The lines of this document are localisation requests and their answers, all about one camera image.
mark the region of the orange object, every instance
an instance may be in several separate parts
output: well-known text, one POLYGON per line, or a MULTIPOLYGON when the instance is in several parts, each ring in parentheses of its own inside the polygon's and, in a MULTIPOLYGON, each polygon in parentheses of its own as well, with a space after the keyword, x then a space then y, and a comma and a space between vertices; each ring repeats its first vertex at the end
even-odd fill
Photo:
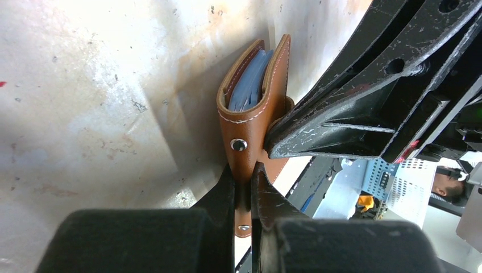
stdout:
POLYGON ((364 206, 361 212, 366 212, 367 210, 373 208, 375 206, 375 201, 373 200, 373 196, 360 195, 360 197, 358 197, 358 205, 364 206))

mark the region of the brown leather wallet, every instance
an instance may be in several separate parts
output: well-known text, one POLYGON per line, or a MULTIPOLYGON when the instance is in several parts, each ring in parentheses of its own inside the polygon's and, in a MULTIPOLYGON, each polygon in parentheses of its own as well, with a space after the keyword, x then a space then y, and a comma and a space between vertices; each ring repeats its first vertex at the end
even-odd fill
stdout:
POLYGON ((251 235, 250 180, 256 162, 263 162, 273 183, 288 159, 268 159, 263 149, 268 129, 294 106, 286 96, 290 36, 283 35, 264 74, 261 101, 253 108, 234 112, 227 109, 234 87, 254 56, 264 49, 264 41, 255 41, 231 67, 219 87, 217 105, 227 160, 235 185, 235 234, 251 235))

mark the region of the person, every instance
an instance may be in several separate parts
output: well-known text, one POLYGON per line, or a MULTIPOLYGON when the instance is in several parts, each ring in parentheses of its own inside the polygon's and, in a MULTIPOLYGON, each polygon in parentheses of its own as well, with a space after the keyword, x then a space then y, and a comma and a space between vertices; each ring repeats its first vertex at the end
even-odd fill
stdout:
POLYGON ((454 205, 465 205, 467 177, 460 180, 462 178, 461 173, 461 169, 439 166, 432 184, 432 193, 454 205))

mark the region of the mounting hole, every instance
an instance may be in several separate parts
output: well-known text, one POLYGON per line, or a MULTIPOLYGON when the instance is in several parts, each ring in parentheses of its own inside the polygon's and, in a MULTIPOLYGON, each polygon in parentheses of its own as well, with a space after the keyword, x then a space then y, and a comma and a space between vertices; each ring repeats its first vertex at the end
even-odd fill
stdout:
POLYGON ((442 0, 438 10, 441 13, 450 13, 454 11, 460 4, 459 0, 442 0))
POLYGON ((391 61, 385 69, 388 75, 398 74, 404 70, 405 62, 402 59, 391 61))

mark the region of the wallet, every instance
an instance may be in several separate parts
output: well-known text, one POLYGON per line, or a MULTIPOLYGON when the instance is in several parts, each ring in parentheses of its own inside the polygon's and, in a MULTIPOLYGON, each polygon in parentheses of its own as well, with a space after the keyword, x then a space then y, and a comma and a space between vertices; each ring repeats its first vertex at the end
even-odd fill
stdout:
POLYGON ((293 100, 286 96, 290 36, 283 35, 274 52, 265 54, 264 50, 263 40, 255 41, 246 49, 230 68, 216 97, 223 144, 235 180, 234 233, 238 237, 251 235, 250 181, 256 162, 264 163, 269 181, 273 183, 288 161, 269 159, 263 142, 269 128, 294 106, 293 100), (259 55, 270 58, 265 69, 263 60, 257 59, 263 58, 259 55), (251 62, 256 62, 256 67, 250 66, 251 62), (241 111, 229 110, 232 95, 239 88, 250 89, 245 90, 245 98, 241 96, 240 103, 236 102, 241 105, 237 106, 241 111))

